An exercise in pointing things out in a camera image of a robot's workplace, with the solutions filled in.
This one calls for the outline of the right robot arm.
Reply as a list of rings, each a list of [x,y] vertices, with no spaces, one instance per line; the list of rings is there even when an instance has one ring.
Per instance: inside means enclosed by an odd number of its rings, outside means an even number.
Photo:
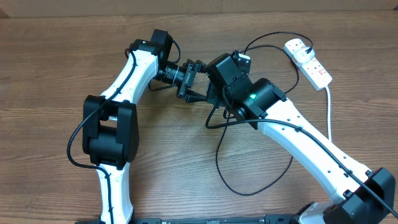
[[[372,171],[313,127],[285,93],[266,78],[252,82],[251,61],[239,52],[223,54],[203,71],[209,92],[235,117],[284,147],[323,187],[327,203],[312,202],[292,223],[380,223],[393,209],[396,180],[385,168]]]

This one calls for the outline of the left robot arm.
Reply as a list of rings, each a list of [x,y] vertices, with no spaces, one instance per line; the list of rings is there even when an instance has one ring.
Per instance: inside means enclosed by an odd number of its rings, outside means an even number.
[[[152,80],[188,103],[205,101],[190,90],[203,64],[169,60],[176,41],[164,30],[154,30],[149,41],[137,39],[125,51],[127,62],[113,84],[100,96],[89,95],[83,104],[83,152],[90,157],[101,186],[102,214],[97,223],[132,223],[129,167],[139,145],[137,104]]]

